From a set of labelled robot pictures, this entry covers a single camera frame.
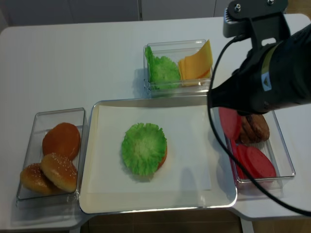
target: black cable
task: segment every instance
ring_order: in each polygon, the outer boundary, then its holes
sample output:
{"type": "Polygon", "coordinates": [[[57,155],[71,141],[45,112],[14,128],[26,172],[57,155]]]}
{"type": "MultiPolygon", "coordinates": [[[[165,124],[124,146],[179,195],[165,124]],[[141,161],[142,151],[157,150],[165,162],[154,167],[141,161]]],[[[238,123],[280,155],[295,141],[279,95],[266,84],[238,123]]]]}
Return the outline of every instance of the black cable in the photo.
{"type": "Polygon", "coordinates": [[[218,141],[218,143],[221,145],[221,147],[225,150],[225,152],[229,155],[229,157],[235,162],[236,165],[238,165],[240,167],[240,169],[244,172],[244,174],[249,178],[249,180],[263,193],[265,194],[268,198],[270,198],[271,200],[273,200],[274,202],[276,202],[277,204],[283,206],[284,208],[291,210],[293,212],[296,212],[298,214],[301,215],[305,215],[305,216],[311,216],[311,212],[310,211],[306,211],[306,210],[302,210],[296,207],[293,207],[285,202],[282,202],[280,199],[278,199],[277,197],[273,196],[271,193],[269,193],[266,189],[264,189],[255,179],[254,177],[251,176],[251,174],[248,172],[248,170],[233,156],[233,154],[228,150],[228,148],[225,146],[225,144],[222,142],[221,138],[219,137],[216,129],[215,129],[215,125],[214,122],[212,120],[212,116],[211,116],[211,107],[212,107],[212,100],[211,100],[211,89],[213,87],[213,83],[214,83],[214,78],[215,78],[215,74],[216,74],[216,70],[217,70],[217,66],[219,64],[219,61],[223,55],[223,53],[225,52],[225,50],[233,43],[238,42],[238,41],[242,41],[245,40],[246,36],[244,35],[240,35],[240,36],[236,36],[234,37],[231,41],[229,41],[225,47],[223,48],[223,50],[221,51],[217,62],[215,64],[215,68],[212,74],[212,77],[210,79],[210,85],[209,85],[209,89],[208,89],[208,94],[207,94],[207,113],[208,113],[208,118],[209,118],[209,122],[210,122],[210,126],[214,132],[214,135],[218,141]]]}

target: yellow cheese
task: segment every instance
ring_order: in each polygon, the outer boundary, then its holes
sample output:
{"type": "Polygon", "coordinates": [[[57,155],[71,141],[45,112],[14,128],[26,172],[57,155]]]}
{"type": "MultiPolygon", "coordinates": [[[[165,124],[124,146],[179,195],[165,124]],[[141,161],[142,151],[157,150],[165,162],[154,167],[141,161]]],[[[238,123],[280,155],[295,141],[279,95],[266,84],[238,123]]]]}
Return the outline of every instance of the yellow cheese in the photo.
{"type": "Polygon", "coordinates": [[[181,68],[184,72],[184,80],[200,79],[206,77],[213,64],[213,57],[209,40],[196,54],[187,56],[183,60],[184,68],[181,68]]]}

